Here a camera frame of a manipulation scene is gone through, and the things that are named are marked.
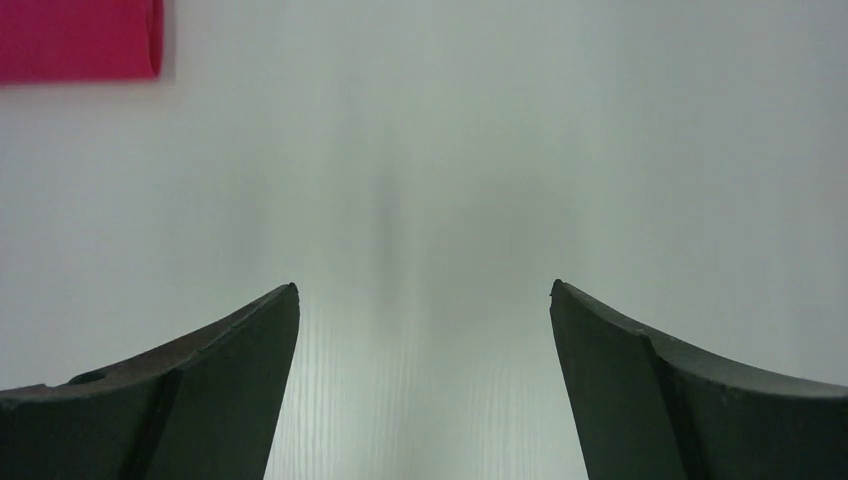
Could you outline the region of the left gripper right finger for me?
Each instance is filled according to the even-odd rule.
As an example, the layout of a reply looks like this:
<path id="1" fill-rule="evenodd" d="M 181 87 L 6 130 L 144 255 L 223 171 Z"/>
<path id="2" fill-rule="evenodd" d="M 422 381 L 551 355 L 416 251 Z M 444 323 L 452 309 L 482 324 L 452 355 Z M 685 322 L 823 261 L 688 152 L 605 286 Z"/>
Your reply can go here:
<path id="1" fill-rule="evenodd" d="M 847 390 L 708 352 L 563 281 L 557 355 L 592 479 L 843 479 Z"/>

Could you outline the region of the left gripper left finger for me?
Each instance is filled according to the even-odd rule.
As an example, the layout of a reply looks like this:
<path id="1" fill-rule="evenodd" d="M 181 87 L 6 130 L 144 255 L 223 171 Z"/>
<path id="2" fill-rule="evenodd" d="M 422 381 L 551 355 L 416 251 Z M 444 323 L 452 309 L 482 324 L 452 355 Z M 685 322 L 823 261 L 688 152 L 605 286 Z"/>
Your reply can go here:
<path id="1" fill-rule="evenodd" d="M 5 479 L 261 479 L 296 350 L 299 292 L 66 383 L 1 394 Z"/>

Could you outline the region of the pink t shirt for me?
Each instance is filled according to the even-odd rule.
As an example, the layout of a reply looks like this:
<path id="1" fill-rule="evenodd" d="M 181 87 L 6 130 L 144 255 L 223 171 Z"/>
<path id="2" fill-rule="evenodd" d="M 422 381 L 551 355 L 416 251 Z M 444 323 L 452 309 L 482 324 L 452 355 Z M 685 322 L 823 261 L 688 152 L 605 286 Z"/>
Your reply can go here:
<path id="1" fill-rule="evenodd" d="M 162 1 L 3 1 L 1 84 L 160 76 Z"/>

